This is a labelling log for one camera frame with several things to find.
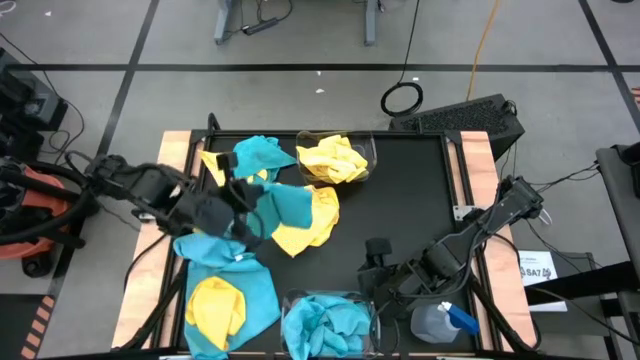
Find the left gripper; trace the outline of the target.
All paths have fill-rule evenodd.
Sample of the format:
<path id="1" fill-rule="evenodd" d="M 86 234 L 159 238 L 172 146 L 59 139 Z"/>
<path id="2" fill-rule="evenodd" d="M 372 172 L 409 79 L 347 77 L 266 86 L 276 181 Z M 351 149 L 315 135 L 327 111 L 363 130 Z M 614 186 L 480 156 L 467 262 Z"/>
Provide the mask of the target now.
<path id="1" fill-rule="evenodd" d="M 227 189 L 238 202 L 256 203 L 263 195 L 263 186 L 250 184 L 246 179 L 231 179 Z M 228 237 L 234 220 L 234 209 L 219 194 L 202 193 L 195 197 L 192 215 L 194 228 L 211 236 Z M 263 242 L 251 228 L 240 220 L 232 224 L 232 239 L 245 246 L 246 250 L 255 250 Z"/>

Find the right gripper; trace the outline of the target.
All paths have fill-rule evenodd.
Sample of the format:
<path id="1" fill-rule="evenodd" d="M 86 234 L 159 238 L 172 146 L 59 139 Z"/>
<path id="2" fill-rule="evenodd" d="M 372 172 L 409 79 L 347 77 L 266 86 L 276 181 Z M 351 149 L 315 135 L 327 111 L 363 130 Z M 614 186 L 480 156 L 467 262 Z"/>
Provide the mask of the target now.
<path id="1" fill-rule="evenodd" d="M 399 304 L 418 292 L 418 277 L 405 265 L 361 267 L 358 284 L 362 296 L 374 300 L 381 325 L 392 325 L 398 317 Z"/>

